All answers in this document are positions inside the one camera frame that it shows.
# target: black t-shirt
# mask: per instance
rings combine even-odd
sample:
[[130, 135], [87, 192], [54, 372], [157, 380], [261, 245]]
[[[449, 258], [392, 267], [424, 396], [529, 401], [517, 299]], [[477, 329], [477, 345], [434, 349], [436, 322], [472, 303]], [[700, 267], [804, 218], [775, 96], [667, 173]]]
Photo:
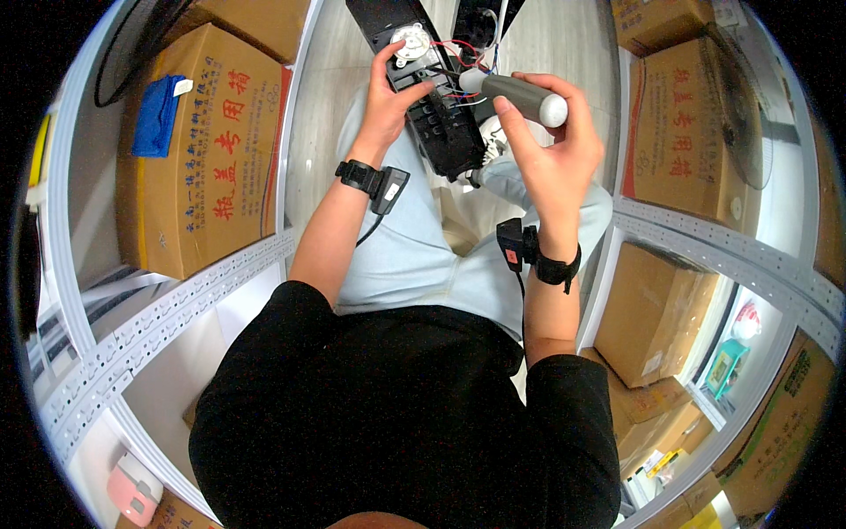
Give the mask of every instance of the black t-shirt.
[[430, 527], [609, 527], [620, 506], [607, 374], [537, 362], [442, 306], [339, 317], [280, 285], [197, 406], [191, 465], [227, 529], [383, 511]]

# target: left hand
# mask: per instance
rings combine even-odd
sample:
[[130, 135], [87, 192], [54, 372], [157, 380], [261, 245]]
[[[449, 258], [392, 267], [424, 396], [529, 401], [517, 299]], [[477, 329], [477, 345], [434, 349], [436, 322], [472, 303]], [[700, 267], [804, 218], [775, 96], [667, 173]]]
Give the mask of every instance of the left hand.
[[380, 168], [385, 152], [403, 131], [405, 112], [435, 87], [433, 82], [425, 81], [400, 92], [391, 89], [385, 63], [403, 46], [405, 41], [394, 42], [373, 58], [365, 118], [347, 160], [355, 159]]

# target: forearm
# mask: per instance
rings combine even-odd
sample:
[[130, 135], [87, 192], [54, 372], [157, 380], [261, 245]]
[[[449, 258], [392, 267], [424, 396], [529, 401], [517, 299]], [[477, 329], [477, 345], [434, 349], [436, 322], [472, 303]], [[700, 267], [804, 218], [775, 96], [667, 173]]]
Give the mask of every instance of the forearm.
[[[578, 250], [578, 221], [547, 223], [538, 232], [541, 252], [555, 261], [572, 262]], [[550, 355], [575, 354], [579, 330], [579, 282], [573, 279], [570, 293], [563, 284], [540, 281], [532, 268], [525, 297], [526, 366]]]
[[[345, 161], [354, 159], [378, 168], [383, 156], [381, 150], [353, 145]], [[288, 279], [313, 286], [335, 306], [369, 200], [364, 191], [335, 179], [305, 227]]]

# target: white shelving rack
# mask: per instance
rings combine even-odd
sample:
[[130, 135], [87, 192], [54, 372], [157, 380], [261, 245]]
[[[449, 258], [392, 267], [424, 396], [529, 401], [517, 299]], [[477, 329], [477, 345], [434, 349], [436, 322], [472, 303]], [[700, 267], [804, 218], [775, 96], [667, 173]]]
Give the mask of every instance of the white shelving rack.
[[[767, 38], [782, 64], [789, 64], [768, 34]], [[846, 317], [846, 297], [813, 269], [817, 236], [816, 217], [819, 212], [816, 151], [807, 103], [792, 70], [785, 68], [785, 74], [794, 100], [805, 182], [805, 221], [798, 257], [790, 256], [718, 224], [621, 196], [625, 148], [629, 136], [629, 71], [636, 58], [622, 48], [619, 48], [619, 55], [622, 119], [618, 174], [613, 193], [614, 214], [600, 247], [596, 278], [576, 338], [577, 349], [593, 345], [611, 289], [619, 249], [625, 240], [645, 241], [649, 245], [685, 256], [733, 280], [743, 287], [741, 292], [748, 290], [751, 295], [772, 306], [771, 311], [780, 313], [780, 318], [767, 329], [766, 339], [762, 340], [769, 347], [757, 351], [761, 357], [755, 363], [755, 376], [744, 381], [744, 398], [733, 401], [733, 413], [724, 414], [709, 396], [700, 391], [700, 383], [707, 370], [687, 385], [694, 401], [713, 423], [716, 431], [695, 451], [694, 460], [680, 476], [651, 501], [645, 504], [637, 502], [637, 511], [617, 526], [627, 529], [651, 518], [711, 469], [717, 457], [734, 441], [760, 404], [778, 373], [797, 328], [802, 328], [828, 353], [832, 361], [839, 365], [838, 353], [843, 339], [842, 321]], [[735, 312], [739, 309], [739, 306], [736, 306], [738, 303], [739, 298], [733, 303]], [[727, 327], [732, 321], [733, 317], [730, 317]], [[727, 328], [722, 329], [721, 336], [727, 331]]]
[[[171, 463], [146, 434], [121, 393], [134, 377], [193, 321], [226, 296], [269, 267], [279, 267], [294, 253], [294, 237], [285, 229], [285, 176], [294, 104], [311, 36], [323, 0], [312, 0], [305, 17], [299, 51], [285, 104], [277, 184], [277, 232], [242, 251], [214, 263], [186, 279], [164, 296], [141, 308], [105, 338], [96, 339], [85, 314], [83, 295], [74, 273], [68, 223], [69, 163], [77, 112], [85, 83], [96, 67], [96, 56], [107, 44], [125, 0], [117, 0], [86, 39], [65, 75], [59, 96], [49, 109], [54, 120], [47, 159], [42, 217], [45, 279], [51, 300], [56, 301], [63, 331], [79, 355], [61, 380], [50, 378], [52, 392], [40, 408], [40, 417], [58, 461], [66, 466], [86, 433], [106, 412], [107, 420], [134, 455], [168, 488], [203, 514], [217, 519], [200, 491]], [[44, 356], [39, 339], [30, 347], [30, 363]]]

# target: hand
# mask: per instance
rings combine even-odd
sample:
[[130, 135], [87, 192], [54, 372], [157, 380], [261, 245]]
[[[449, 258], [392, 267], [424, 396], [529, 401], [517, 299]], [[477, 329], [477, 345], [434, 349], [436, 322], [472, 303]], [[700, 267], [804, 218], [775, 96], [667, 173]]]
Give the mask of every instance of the hand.
[[567, 122], [557, 129], [547, 128], [555, 138], [549, 147], [538, 145], [523, 115], [508, 99], [498, 96], [493, 106], [541, 218], [539, 237], [544, 255], [570, 262], [575, 258], [578, 242], [579, 208], [605, 149], [593, 128], [585, 96], [578, 88], [550, 74], [511, 75], [567, 100]]
[[356, 159], [379, 168], [385, 152], [403, 131], [405, 111], [435, 87], [433, 82], [425, 81], [395, 93], [388, 85], [385, 63], [404, 45], [405, 41], [394, 42], [373, 58], [365, 118], [347, 160]]

